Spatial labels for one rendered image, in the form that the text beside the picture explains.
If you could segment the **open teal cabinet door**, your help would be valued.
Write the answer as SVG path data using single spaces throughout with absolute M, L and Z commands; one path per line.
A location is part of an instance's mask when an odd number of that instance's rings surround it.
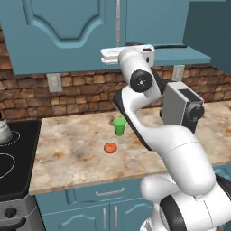
M 190 0 L 183 43 L 231 75 L 231 0 Z

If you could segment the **orange round food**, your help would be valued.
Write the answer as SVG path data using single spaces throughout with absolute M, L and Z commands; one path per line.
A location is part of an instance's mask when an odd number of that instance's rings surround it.
M 117 150 L 117 146 L 115 143 L 106 143 L 104 146 L 104 151 L 106 153 L 114 153 Z

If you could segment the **green cup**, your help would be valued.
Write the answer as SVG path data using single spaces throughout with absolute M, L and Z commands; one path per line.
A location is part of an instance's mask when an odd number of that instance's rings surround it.
M 125 124 L 126 124 L 126 120 L 123 117 L 116 117 L 114 119 L 114 128 L 115 128 L 116 135 L 121 136 L 124 134 Z

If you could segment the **teal lower cabinet door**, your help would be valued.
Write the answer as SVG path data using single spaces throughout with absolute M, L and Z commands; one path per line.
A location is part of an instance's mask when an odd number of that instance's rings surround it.
M 44 216 L 47 231 L 104 231 L 103 208 L 106 208 L 106 224 L 109 230 L 109 206 L 94 206 Z
M 114 228 L 115 206 L 118 208 L 117 229 Z M 151 212 L 152 203 L 142 198 L 113 202 L 110 204 L 110 231 L 140 231 Z

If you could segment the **black stove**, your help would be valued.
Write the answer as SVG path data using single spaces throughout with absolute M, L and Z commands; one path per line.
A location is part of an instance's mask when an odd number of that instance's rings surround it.
M 41 130 L 41 121 L 11 122 L 13 138 L 0 144 L 0 226 L 9 226 L 26 218 L 16 231 L 45 231 L 36 198 L 29 194 L 32 167 Z M 14 217 L 5 216 L 15 208 Z

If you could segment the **grey kettle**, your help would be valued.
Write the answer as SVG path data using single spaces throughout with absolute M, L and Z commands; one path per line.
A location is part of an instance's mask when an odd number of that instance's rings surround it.
M 0 121 L 0 144 L 8 143 L 13 138 L 13 134 L 6 122 L 6 120 Z

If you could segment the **teal drawer front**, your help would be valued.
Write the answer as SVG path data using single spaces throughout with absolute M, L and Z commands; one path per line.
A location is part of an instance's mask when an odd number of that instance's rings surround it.
M 68 204 L 83 203 L 83 202 L 98 202 L 114 198 L 122 198 L 132 196 L 140 193 L 140 179 L 137 180 L 123 180 L 114 183 L 100 184 L 96 186 L 89 186 L 78 189 L 68 189 L 65 191 L 65 197 Z M 119 190 L 125 187 L 125 191 L 119 194 L 98 197 L 98 192 L 108 192 L 113 190 Z

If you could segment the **black stove knob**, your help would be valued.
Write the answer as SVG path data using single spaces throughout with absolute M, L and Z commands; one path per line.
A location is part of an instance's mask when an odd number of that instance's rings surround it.
M 5 216 L 8 218 L 12 218 L 16 215 L 17 210 L 15 208 L 7 208 L 5 210 Z

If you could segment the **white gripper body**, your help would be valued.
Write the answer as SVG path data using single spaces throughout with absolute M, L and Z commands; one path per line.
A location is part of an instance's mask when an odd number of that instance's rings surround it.
M 126 47 L 115 47 L 115 48 L 104 48 L 100 51 L 101 53 L 101 61 L 105 64 L 117 64 L 118 56 L 121 51 L 129 50 L 129 51 L 139 51 L 143 46 L 126 46 Z

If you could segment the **white wall outlet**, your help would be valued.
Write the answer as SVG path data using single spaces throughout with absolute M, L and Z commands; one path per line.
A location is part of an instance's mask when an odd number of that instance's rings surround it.
M 184 65 L 175 65 L 172 73 L 172 80 L 182 81 L 184 75 Z
M 47 80 L 48 80 L 49 91 L 51 93 L 62 91 L 62 83 L 61 83 L 60 73 L 47 74 Z

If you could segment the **open teal upper cabinet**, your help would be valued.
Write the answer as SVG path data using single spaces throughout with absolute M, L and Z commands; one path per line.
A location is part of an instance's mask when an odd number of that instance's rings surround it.
M 183 45 L 190 0 L 120 0 L 120 45 L 143 43 L 164 46 L 155 50 L 154 64 L 190 65 L 210 63 L 210 57 Z

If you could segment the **teal upper cabinet door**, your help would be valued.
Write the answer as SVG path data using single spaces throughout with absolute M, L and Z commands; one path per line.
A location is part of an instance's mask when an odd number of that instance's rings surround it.
M 0 24 L 16 75 L 103 69 L 116 0 L 0 0 Z

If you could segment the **black pan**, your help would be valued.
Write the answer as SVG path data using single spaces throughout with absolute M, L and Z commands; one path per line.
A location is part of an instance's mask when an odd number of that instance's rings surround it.
M 139 46 L 139 45 L 148 45 L 145 43 L 140 43 L 140 42 L 127 42 L 125 44 L 126 46 Z M 154 49 L 186 49 L 188 48 L 187 45 L 153 45 Z

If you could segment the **teal lower cabinet run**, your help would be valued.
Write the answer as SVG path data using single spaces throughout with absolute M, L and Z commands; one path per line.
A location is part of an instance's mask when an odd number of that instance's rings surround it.
M 214 168 L 214 171 L 217 175 L 231 181 L 231 164 L 217 166 Z

